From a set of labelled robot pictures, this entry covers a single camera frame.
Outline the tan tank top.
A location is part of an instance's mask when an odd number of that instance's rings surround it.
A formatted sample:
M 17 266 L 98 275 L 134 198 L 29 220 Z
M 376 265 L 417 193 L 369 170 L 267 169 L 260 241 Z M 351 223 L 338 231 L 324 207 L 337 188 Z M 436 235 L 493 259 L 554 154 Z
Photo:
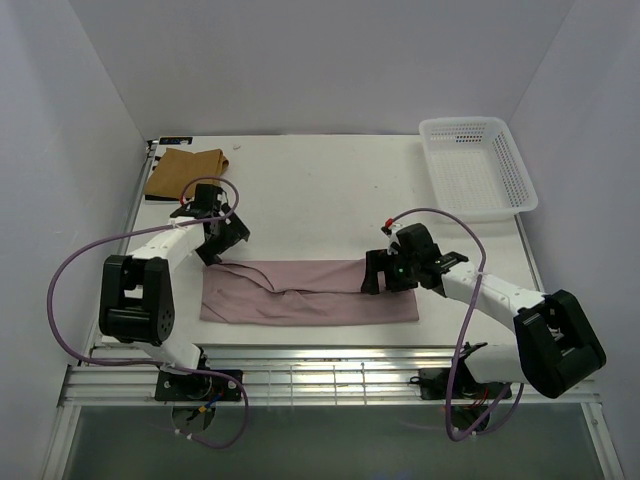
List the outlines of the tan tank top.
M 180 199 L 194 195 L 195 183 L 183 193 L 185 186 L 200 177 L 221 177 L 229 167 L 229 160 L 220 149 L 197 153 L 168 148 L 149 177 L 144 195 Z

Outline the black white striped tank top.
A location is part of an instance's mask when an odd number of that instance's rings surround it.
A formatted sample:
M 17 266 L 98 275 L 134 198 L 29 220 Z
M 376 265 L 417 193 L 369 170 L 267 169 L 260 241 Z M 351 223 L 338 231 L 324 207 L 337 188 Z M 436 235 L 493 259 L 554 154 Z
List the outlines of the black white striped tank top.
M 179 204 L 180 200 L 173 197 L 144 195 L 143 201 L 148 204 Z

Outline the mauve tank top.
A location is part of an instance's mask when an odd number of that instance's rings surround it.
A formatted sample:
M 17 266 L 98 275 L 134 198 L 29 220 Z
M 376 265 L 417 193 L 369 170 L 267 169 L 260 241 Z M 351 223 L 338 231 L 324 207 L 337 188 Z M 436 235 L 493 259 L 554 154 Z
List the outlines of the mauve tank top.
M 227 325 L 343 327 L 419 320 L 415 293 L 361 291 L 365 261 L 227 261 L 203 270 L 200 319 Z

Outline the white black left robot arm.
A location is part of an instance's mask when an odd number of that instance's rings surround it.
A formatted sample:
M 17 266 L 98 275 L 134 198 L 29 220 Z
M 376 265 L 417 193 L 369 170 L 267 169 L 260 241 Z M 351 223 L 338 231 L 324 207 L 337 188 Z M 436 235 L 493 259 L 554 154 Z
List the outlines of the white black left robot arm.
M 178 388 L 190 399 L 205 397 L 212 387 L 200 367 L 203 351 L 174 329 L 174 271 L 196 255 L 203 265 L 221 255 L 250 231 L 234 213 L 223 188 L 198 183 L 193 197 L 171 213 L 168 228 L 127 255 L 112 255 L 103 265 L 99 328 L 103 335 L 142 349 L 162 367 L 179 372 Z

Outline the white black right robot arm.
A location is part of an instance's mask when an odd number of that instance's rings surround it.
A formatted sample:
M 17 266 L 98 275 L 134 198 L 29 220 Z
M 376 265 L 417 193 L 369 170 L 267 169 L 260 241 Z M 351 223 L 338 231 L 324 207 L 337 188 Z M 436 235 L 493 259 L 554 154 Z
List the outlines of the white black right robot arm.
M 555 399 L 606 365 L 607 357 L 578 299 L 566 290 L 541 293 L 480 271 L 458 252 L 444 253 L 426 226 L 384 227 L 388 245 L 365 255 L 365 294 L 418 287 L 466 304 L 508 329 L 512 345 L 462 349 L 454 390 L 474 397 L 488 383 L 524 383 Z

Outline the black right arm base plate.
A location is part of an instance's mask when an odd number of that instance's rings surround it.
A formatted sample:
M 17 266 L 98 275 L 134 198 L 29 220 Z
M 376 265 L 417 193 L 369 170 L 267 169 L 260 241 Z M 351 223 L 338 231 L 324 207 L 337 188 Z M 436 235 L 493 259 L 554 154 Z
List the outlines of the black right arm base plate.
M 449 368 L 422 368 L 411 377 L 409 382 L 420 389 L 423 400 L 444 400 L 449 380 Z M 454 400 L 489 400 L 495 399 L 505 383 L 478 383 L 464 370 L 457 373 L 453 383 L 452 398 Z

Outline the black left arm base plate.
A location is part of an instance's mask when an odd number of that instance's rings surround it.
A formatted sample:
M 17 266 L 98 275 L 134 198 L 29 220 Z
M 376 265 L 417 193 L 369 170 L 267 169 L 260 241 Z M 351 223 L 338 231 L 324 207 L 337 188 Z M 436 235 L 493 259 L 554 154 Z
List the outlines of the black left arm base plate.
M 173 374 L 160 371 L 154 399 L 161 402 L 239 401 L 240 390 L 235 382 L 220 377 Z

